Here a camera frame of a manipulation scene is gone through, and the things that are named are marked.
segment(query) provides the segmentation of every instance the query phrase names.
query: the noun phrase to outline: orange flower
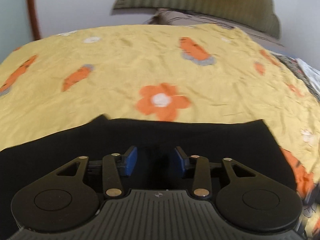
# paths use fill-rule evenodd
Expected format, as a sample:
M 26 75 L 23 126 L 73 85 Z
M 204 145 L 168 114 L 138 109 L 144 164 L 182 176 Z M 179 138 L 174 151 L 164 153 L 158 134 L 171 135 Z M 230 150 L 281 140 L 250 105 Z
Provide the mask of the orange flower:
M 139 91 L 143 96 L 137 103 L 137 109 L 144 115 L 155 113 L 160 121 L 173 121 L 178 108 L 190 105 L 188 98 L 177 96 L 176 86 L 161 83 L 159 86 L 145 86 Z

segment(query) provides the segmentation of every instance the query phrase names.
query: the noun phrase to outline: round circular disc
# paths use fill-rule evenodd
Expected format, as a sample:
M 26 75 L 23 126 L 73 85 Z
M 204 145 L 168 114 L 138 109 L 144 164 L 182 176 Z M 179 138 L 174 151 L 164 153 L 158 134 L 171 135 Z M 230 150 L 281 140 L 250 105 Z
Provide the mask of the round circular disc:
M 35 198 L 38 208 L 45 211 L 57 211 L 67 207 L 72 201 L 71 195 L 60 189 L 49 189 L 39 193 Z
M 122 191 L 118 188 L 110 188 L 106 191 L 106 194 L 110 197 L 118 197 L 122 194 Z
M 207 195 L 210 194 L 209 190 L 205 189 L 205 188 L 197 188 L 196 190 L 194 190 L 193 192 L 196 196 L 199 197 L 206 197 Z
M 243 202 L 257 210 L 270 210 L 279 204 L 278 196 L 268 190 L 255 189 L 244 193 Z

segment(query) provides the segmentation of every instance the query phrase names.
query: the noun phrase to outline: carrot print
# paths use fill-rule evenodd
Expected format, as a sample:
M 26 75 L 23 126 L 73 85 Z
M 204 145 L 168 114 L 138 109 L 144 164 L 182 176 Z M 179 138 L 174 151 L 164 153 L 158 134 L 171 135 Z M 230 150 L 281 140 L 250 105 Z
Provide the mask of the carrot print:
M 34 55 L 31 58 L 29 58 L 25 63 L 23 63 L 20 67 L 17 68 L 16 71 L 14 71 L 8 79 L 4 82 L 2 87 L 0 87 L 0 96 L 7 94 L 10 91 L 11 86 L 19 76 L 21 76 L 23 73 L 25 73 L 30 67 L 30 65 L 36 60 L 38 55 Z
M 260 54 L 263 55 L 267 60 L 269 60 L 273 65 L 280 67 L 280 64 L 275 61 L 264 49 L 259 50 Z
M 188 37 L 180 39 L 180 48 L 183 50 L 182 56 L 185 59 L 198 65 L 207 66 L 215 63 L 214 58 L 208 52 Z
M 320 232 L 320 219 L 318 219 L 318 221 L 316 222 L 315 226 L 313 227 L 312 235 L 316 236 L 316 235 L 319 234 L 319 232 Z
M 62 91 L 64 92 L 68 90 L 72 85 L 78 83 L 80 80 L 87 78 L 93 69 L 93 65 L 86 64 L 79 68 L 76 72 L 73 72 L 64 80 Z
M 292 84 L 286 84 L 288 88 L 297 95 L 297 97 L 302 98 L 303 95 L 300 93 L 300 90 Z
M 301 165 L 300 161 L 294 157 L 291 152 L 282 148 L 280 149 L 293 170 L 293 174 L 297 183 L 297 192 L 301 198 L 304 198 L 314 187 L 313 173 L 307 173 L 305 167 Z
M 256 71 L 261 75 L 261 76 L 264 76 L 264 73 L 265 73 L 265 68 L 264 66 L 259 63 L 259 62 L 255 62 L 254 63 L 254 68 L 256 69 Z

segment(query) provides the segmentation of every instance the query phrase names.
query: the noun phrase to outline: gold rivet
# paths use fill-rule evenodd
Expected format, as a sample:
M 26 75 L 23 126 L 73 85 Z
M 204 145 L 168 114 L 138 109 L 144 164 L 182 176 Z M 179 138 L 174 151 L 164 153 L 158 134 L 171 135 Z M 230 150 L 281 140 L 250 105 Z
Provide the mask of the gold rivet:
M 205 188 L 197 188 L 193 193 L 198 197 L 206 197 L 210 194 L 209 190 Z
M 106 194 L 110 197 L 118 197 L 122 194 L 122 191 L 118 188 L 110 188 L 106 191 Z

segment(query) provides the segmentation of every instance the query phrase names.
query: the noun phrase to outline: yellow blanket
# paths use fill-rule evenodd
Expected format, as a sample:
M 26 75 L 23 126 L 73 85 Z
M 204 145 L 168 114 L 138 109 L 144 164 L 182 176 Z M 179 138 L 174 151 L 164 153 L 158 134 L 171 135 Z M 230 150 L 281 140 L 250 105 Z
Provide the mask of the yellow blanket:
M 0 149 L 109 118 L 239 123 L 264 119 L 320 177 L 320 108 L 240 29 L 100 27 L 23 46 L 0 65 Z

